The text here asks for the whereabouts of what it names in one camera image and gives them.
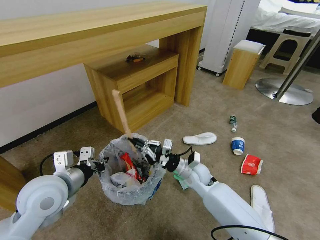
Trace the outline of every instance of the step stool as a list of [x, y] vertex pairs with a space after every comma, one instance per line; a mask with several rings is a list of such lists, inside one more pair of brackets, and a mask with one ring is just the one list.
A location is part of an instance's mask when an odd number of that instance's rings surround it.
[[233, 48], [232, 57], [222, 84], [239, 90], [250, 78], [265, 45], [241, 40]]
[[[145, 61], [126, 62], [128, 55], [145, 55]], [[179, 55], [147, 44], [85, 63], [100, 114], [124, 132], [112, 90], [120, 92], [131, 131], [136, 131], [174, 102]]]
[[[304, 47], [310, 39], [310, 35], [311, 33], [301, 33], [291, 30], [283, 30], [283, 32], [278, 37], [270, 52], [263, 59], [262, 63], [260, 64], [260, 67], [264, 69], [269, 63], [273, 63], [276, 65], [283, 66], [283, 74], [288, 75], [293, 69], [294, 65], [299, 60], [302, 50], [304, 49]], [[279, 51], [281, 45], [286, 40], [293, 40], [297, 43], [297, 47], [291, 56], [288, 56], [288, 54]]]

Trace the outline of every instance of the red crumpled package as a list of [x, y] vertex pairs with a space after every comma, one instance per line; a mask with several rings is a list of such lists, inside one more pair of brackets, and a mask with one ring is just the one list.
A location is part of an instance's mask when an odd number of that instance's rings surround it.
[[146, 181], [145, 178], [139, 175], [137, 168], [135, 165], [133, 165], [129, 154], [125, 153], [121, 156], [121, 158], [126, 163], [126, 173], [129, 174], [131, 177], [137, 179], [140, 183], [144, 183]]
[[256, 175], [260, 174], [263, 161], [253, 155], [247, 154], [241, 165], [241, 173]]

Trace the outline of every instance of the white slipper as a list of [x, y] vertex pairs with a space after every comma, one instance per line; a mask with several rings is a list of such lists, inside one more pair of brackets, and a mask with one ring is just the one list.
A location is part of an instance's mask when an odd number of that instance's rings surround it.
[[201, 133], [195, 136], [183, 137], [183, 142], [189, 145], [207, 145], [217, 140], [217, 135], [211, 132]]
[[274, 233], [274, 221], [267, 194], [258, 185], [251, 187], [251, 207], [260, 215], [267, 230]]

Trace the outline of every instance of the plastic bottle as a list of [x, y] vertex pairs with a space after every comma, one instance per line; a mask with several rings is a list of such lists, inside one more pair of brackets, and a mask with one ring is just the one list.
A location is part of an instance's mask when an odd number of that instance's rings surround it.
[[231, 132], [237, 131], [237, 118], [235, 115], [230, 116], [229, 123], [232, 125]]

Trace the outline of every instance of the trash can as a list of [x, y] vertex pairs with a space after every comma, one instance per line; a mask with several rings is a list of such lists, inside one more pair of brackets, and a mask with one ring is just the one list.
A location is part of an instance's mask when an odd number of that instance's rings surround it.
[[239, 90], [244, 88], [265, 45], [241, 40], [233, 48], [232, 57], [222, 84]]
[[[133, 137], [147, 140], [145, 136], [133, 133]], [[147, 171], [147, 179], [142, 184], [132, 179], [124, 172], [126, 161], [123, 159], [126, 153], [137, 168]], [[150, 165], [146, 159], [137, 152], [133, 152], [126, 135], [112, 140], [99, 154], [100, 160], [106, 160], [106, 170], [100, 175], [100, 182], [104, 194], [114, 203], [122, 205], [146, 204], [158, 190], [166, 170], [158, 163]]]

